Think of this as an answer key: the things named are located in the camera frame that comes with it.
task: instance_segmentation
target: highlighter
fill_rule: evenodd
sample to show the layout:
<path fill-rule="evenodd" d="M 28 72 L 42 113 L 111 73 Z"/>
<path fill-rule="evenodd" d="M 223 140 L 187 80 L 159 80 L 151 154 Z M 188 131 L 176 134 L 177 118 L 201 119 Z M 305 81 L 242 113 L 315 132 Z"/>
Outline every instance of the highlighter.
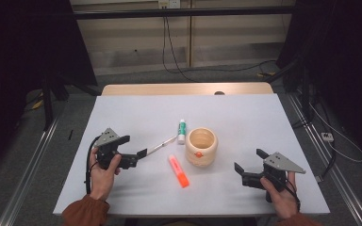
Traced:
<path fill-rule="evenodd" d="M 189 181 L 184 171 L 181 169 L 181 165 L 178 163 L 178 160 L 175 158 L 173 154 L 169 156 L 170 165 L 172 165 L 173 171 L 177 176 L 178 182 L 184 188 L 189 185 Z"/>

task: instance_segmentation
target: cable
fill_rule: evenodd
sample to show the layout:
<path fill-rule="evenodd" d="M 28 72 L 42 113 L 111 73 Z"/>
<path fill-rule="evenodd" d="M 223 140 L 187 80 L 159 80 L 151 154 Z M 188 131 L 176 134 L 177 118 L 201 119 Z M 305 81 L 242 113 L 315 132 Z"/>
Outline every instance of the cable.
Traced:
<path fill-rule="evenodd" d="M 317 99 L 314 98 L 313 103 L 314 105 L 317 104 Z M 305 118 L 300 118 L 298 121 L 294 122 L 293 124 L 291 124 L 290 126 L 292 127 L 292 129 L 297 129 L 303 126 L 307 126 L 309 123 L 311 123 L 314 120 L 315 114 L 313 114 L 312 112 L 310 112 L 310 118 L 309 119 L 305 119 Z"/>
<path fill-rule="evenodd" d="M 325 109 L 325 107 L 324 107 L 324 105 L 322 104 L 321 101 L 319 101 L 319 103 L 320 103 L 320 106 L 321 106 L 321 108 L 322 108 L 322 111 L 323 111 L 324 114 L 325 114 L 325 118 L 326 118 L 328 124 L 331 125 L 331 121 L 330 121 L 330 118 L 328 117 L 327 110 Z M 321 121 L 321 124 L 322 124 L 322 127 L 324 127 L 324 130 L 328 132 L 328 128 L 325 126 L 324 121 Z M 333 137 L 335 137 L 333 130 L 331 130 L 330 133 L 331 133 L 331 135 L 332 135 Z M 335 164 L 336 161 L 337 161 L 337 152 L 335 152 L 335 150 L 333 149 L 333 150 L 331 151 L 331 159 L 328 161 L 328 165 L 327 165 L 326 169 L 324 170 L 324 172 L 323 172 L 322 175 L 321 175 L 321 180 L 324 180 L 326 174 L 327 174 L 328 171 L 334 166 L 334 164 Z"/>
<path fill-rule="evenodd" d="M 195 83 L 199 83 L 199 81 L 195 81 L 193 79 L 190 79 L 188 77 L 186 77 L 183 72 L 181 71 L 181 69 L 178 67 L 178 63 L 177 63 L 177 59 L 175 57 L 175 53 L 174 53 L 174 49 L 173 49 L 173 42 L 172 42 L 172 38 L 171 38 L 171 35 L 170 35 L 170 26 L 169 26 L 169 20 L 167 17 L 163 17 L 163 21 L 164 21 L 164 43 L 163 43 L 163 55 L 162 55 L 162 59 L 163 59 L 163 65 L 164 65 L 164 68 L 166 69 L 167 72 L 170 73 L 170 71 L 167 69 L 166 67 L 166 64 L 164 63 L 164 49 L 166 47 L 166 23 L 167 23 L 167 34 L 169 36 L 169 41 L 170 41 L 170 45 L 172 47 L 172 53 L 173 53 L 173 58 L 174 58 L 174 62 L 175 62 L 175 66 L 177 67 L 178 71 L 186 78 L 188 79 L 189 81 L 191 82 L 195 82 Z"/>
<path fill-rule="evenodd" d="M 340 151 L 338 151 L 337 149 L 335 149 L 335 148 L 331 145 L 331 142 L 330 142 L 330 141 L 328 141 L 328 144 L 330 145 L 330 147 L 331 147 L 335 152 L 339 153 L 339 154 L 342 155 L 343 157 L 345 157 L 345 158 L 347 158 L 347 159 L 349 159 L 349 160 L 351 160 L 351 161 L 357 162 L 357 163 L 361 163 L 361 162 L 362 162 L 362 159 L 360 159 L 360 160 L 353 159 L 353 158 L 345 155 L 344 153 L 341 153 Z"/>
<path fill-rule="evenodd" d="M 176 60 L 176 57 L 175 57 L 175 53 L 174 53 L 174 50 L 173 50 L 173 42 L 172 42 L 172 37 L 171 37 L 171 34 L 170 34 L 170 26 L 169 26 L 169 21 L 168 21 L 168 18 L 167 17 L 163 17 L 163 21 L 164 21 L 164 41 L 163 41 L 163 50 L 162 50 L 162 62 L 163 62 L 163 66 L 165 68 L 165 70 L 168 72 L 168 73 L 181 73 L 185 78 L 187 78 L 183 73 L 186 73 L 186 72 L 204 72 L 204 71 L 209 71 L 209 72 L 227 72 L 227 73 L 232 73 L 232 72 L 241 72 L 241 71 L 246 71 L 246 70 L 250 70 L 250 69 L 253 69 L 253 68 L 256 68 L 256 67 L 259 67 L 260 68 L 260 71 L 263 72 L 263 70 L 261 69 L 261 66 L 265 63 L 269 63 L 269 62 L 275 62 L 276 60 L 275 59 L 270 59 L 270 60 L 265 60 L 263 62 L 260 62 L 254 66 L 250 66 L 250 67 L 247 67 L 247 68 L 241 68 L 241 69 L 187 69 L 187 70 L 181 70 L 179 67 L 178 67 L 178 64 L 177 64 L 177 60 Z M 174 62 L 175 62 L 175 65 L 177 67 L 177 71 L 176 72 L 172 72 L 170 71 L 167 66 L 166 66 L 166 63 L 165 63 L 165 60 L 164 60 L 164 50 L 166 48 L 166 23 L 167 23 L 167 30 L 168 30 L 168 38 L 169 38 L 169 41 L 170 41 L 170 45 L 171 45 L 171 48 L 172 48 L 172 54 L 173 54 L 173 59 L 174 59 Z"/>
<path fill-rule="evenodd" d="M 347 137 L 345 137 L 344 135 L 342 135 L 337 129 L 335 129 L 334 127 L 332 127 L 330 124 L 328 124 L 323 118 L 322 116 L 319 114 L 319 112 L 316 111 L 316 109 L 314 109 L 314 107 L 310 104 L 310 106 L 313 108 L 314 112 L 317 114 L 317 116 L 319 116 L 319 118 L 329 127 L 331 128 L 333 131 L 337 132 L 339 135 L 341 135 L 342 137 L 344 137 L 346 140 L 348 140 L 351 144 L 353 144 L 355 146 L 355 148 L 361 152 L 362 154 L 362 150 L 357 146 L 355 145 L 351 140 L 349 140 Z M 355 162 L 362 162 L 362 159 L 360 160 L 353 160 Z"/>
<path fill-rule="evenodd" d="M 278 178 L 276 178 L 275 176 L 271 175 L 270 173 L 266 173 L 265 175 L 266 177 L 271 177 L 273 180 L 275 180 L 276 182 L 278 182 L 278 184 L 280 184 L 287 192 L 289 192 L 289 194 L 291 196 L 293 196 L 293 198 L 296 201 L 296 205 L 298 207 L 298 212 L 301 210 L 301 201 L 298 198 L 298 194 L 296 193 L 296 188 L 295 186 L 290 182 L 290 180 L 287 179 L 287 182 L 289 182 L 293 188 L 293 191 L 286 185 L 286 183 L 281 182 L 280 180 L 278 180 Z"/>
<path fill-rule="evenodd" d="M 91 169 L 92 167 L 98 163 L 98 162 L 95 162 L 91 167 L 90 167 L 90 155 L 91 155 L 91 150 L 92 150 L 92 147 L 93 147 L 93 144 L 96 142 L 96 140 L 99 139 L 99 137 L 101 136 L 98 136 L 96 137 L 92 143 L 90 144 L 90 148 L 88 149 L 88 155 L 87 155 L 87 165 L 86 165 L 86 172 L 85 172 L 85 188 L 86 188 L 86 191 L 87 191 L 87 194 L 90 194 L 91 193 Z"/>
<path fill-rule="evenodd" d="M 284 0 L 281 0 L 281 7 L 284 5 Z M 284 35 L 287 34 L 287 32 L 285 31 L 285 22 L 284 22 L 284 14 L 281 14 L 281 21 L 282 21 L 282 26 L 283 26 L 283 30 L 284 30 Z"/>

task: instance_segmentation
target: hand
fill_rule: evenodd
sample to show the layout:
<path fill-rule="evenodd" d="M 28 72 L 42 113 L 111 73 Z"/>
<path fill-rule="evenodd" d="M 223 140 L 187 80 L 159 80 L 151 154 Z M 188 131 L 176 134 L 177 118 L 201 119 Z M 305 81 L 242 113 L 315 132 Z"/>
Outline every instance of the hand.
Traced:
<path fill-rule="evenodd" d="M 290 181 L 290 183 L 287 183 L 289 189 L 296 191 L 295 172 L 288 172 L 288 180 Z M 265 177 L 260 179 L 260 183 L 270 193 L 275 212 L 280 219 L 290 218 L 298 213 L 296 200 L 287 190 L 284 189 L 278 192 L 272 182 Z"/>
<path fill-rule="evenodd" d="M 120 168 L 117 167 L 122 156 L 120 154 L 114 155 L 109 167 L 102 169 L 96 161 L 95 155 L 97 152 L 98 148 L 94 148 L 90 152 L 90 167 L 92 166 L 92 169 L 90 169 L 92 183 L 90 196 L 93 199 L 105 201 L 113 187 L 114 175 L 119 175 L 120 173 Z"/>

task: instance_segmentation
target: table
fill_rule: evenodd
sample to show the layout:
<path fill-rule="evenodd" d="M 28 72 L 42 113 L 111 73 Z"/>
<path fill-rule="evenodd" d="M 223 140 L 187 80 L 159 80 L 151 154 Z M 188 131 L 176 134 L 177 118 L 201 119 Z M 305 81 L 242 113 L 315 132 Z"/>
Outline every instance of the table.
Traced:
<path fill-rule="evenodd" d="M 264 89 L 254 92 L 254 85 Z M 85 161 L 94 137 L 110 127 L 119 136 L 131 136 L 130 142 L 120 146 L 119 151 L 135 153 L 174 136 L 180 119 L 186 120 L 188 130 L 204 126 L 216 133 L 219 138 L 216 160 L 201 169 L 187 161 L 184 145 L 175 142 L 160 149 L 141 159 L 136 168 L 124 169 L 116 177 L 107 199 L 111 203 L 109 214 L 124 218 L 272 215 L 274 210 L 265 201 L 265 191 L 242 186 L 240 176 L 234 171 L 234 162 L 246 171 L 263 170 L 262 160 L 255 155 L 256 148 L 268 153 L 280 152 L 306 170 L 306 174 L 298 174 L 296 178 L 302 213 L 329 213 L 278 96 L 268 92 L 269 86 L 248 83 L 167 86 L 105 88 L 104 96 L 96 100 L 54 214 L 60 215 L 69 203 L 85 194 Z M 252 94 L 241 94 L 243 87 Z M 126 95 L 117 93 L 121 89 L 126 90 Z M 143 95 L 144 90 L 150 90 L 146 92 L 150 95 Z M 208 95 L 197 95 L 199 90 Z M 215 96 L 213 91 L 234 95 Z M 169 154 L 178 158 L 189 177 L 188 187 L 181 188 L 178 184 L 167 160 Z"/>

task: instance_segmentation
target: pen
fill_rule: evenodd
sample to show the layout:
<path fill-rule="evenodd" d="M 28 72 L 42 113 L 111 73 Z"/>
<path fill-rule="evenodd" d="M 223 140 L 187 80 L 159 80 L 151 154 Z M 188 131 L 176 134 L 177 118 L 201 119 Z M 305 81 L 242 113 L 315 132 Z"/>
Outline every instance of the pen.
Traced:
<path fill-rule="evenodd" d="M 159 145 L 155 146 L 154 148 L 148 149 L 146 155 L 149 155 L 149 154 L 151 154 L 151 153 L 154 153 L 155 151 L 157 151 L 157 150 L 159 150 L 160 148 L 168 145 L 169 143 L 174 142 L 176 138 L 177 138 L 177 136 L 171 137 L 171 138 L 169 138 L 168 140 L 166 140 L 166 141 L 160 143 Z"/>
<path fill-rule="evenodd" d="M 178 160 L 175 158 L 173 154 L 169 156 L 170 165 L 172 165 L 173 171 L 177 176 L 178 182 L 184 188 L 189 185 L 189 181 L 184 171 L 181 169 L 181 165 L 178 163 Z"/>

